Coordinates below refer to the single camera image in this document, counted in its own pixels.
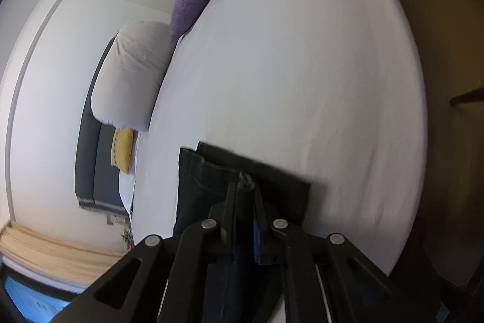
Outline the cream curtain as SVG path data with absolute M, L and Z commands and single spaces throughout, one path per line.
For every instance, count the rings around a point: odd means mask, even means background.
M 1 231 L 1 252 L 40 274 L 92 285 L 125 254 L 58 239 L 13 221 Z

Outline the bed with white sheet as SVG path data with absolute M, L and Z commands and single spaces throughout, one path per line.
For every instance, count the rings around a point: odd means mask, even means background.
M 135 235 L 178 238 L 182 147 L 208 143 L 310 184 L 303 230 L 333 261 L 332 322 L 412 322 L 388 275 L 426 155 L 422 72 L 398 0 L 210 0 L 175 52 L 138 153 Z

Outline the dark grey headboard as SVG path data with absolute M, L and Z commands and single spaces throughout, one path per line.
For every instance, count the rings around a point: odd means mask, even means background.
M 119 194 L 120 171 L 111 164 L 115 128 L 98 121 L 91 108 L 93 87 L 111 46 L 113 41 L 99 60 L 84 102 L 75 157 L 75 196 L 81 209 L 126 217 Z

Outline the rolled white duvet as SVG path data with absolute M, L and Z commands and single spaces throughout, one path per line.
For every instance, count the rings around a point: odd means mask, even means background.
M 149 129 L 175 48 L 169 30 L 160 21 L 131 21 L 121 27 L 93 86 L 91 108 L 98 121 L 119 129 Z

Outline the yellow cushion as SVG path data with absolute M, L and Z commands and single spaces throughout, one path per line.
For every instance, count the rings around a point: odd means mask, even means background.
M 111 164 L 129 174 L 135 132 L 130 129 L 115 129 L 111 147 Z

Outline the black denim pants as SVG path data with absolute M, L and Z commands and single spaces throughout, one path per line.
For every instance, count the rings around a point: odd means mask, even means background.
M 208 143 L 182 147 L 178 167 L 175 235 L 207 219 L 217 204 L 231 209 L 221 220 L 226 251 L 208 269 L 203 320 L 269 321 L 284 288 L 272 223 L 302 226 L 310 184 Z

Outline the white pillow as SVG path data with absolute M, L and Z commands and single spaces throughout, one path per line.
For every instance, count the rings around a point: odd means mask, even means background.
M 119 172 L 118 188 L 121 202 L 129 218 L 132 218 L 132 205 L 135 194 L 135 176 Z

